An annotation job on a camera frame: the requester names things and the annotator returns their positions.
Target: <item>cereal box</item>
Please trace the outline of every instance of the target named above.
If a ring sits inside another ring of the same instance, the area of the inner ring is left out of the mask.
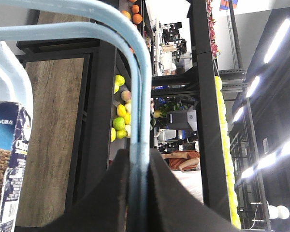
[[[0,101],[0,232],[11,232],[15,227],[30,126],[22,105]]]

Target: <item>wooden panel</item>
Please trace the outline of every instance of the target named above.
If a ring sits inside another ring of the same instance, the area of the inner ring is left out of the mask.
[[[45,12],[41,11],[39,15],[38,24],[45,24],[45,23],[64,23],[64,22],[74,22],[74,21],[82,21],[82,22],[89,22],[89,18],[69,15],[69,14],[58,14],[54,12]]]
[[[83,58],[27,64],[34,119],[17,226],[43,226],[64,212]]]

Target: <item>white ball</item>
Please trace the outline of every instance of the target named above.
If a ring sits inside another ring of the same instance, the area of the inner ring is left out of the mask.
[[[270,219],[278,218],[278,209],[273,205],[268,205],[267,208],[269,209]]]
[[[283,205],[277,206],[278,209],[278,217],[281,219],[287,219],[290,216],[290,211],[287,207]]]

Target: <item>black metal shelf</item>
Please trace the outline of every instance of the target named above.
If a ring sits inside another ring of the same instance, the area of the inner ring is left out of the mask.
[[[198,106],[199,148],[201,153],[204,203],[231,220],[206,1],[191,0],[189,10],[193,63],[197,63],[200,104]]]

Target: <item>barcode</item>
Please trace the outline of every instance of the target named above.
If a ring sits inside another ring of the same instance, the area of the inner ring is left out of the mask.
[[[16,204],[11,204],[9,209],[9,217],[12,216],[15,212]]]

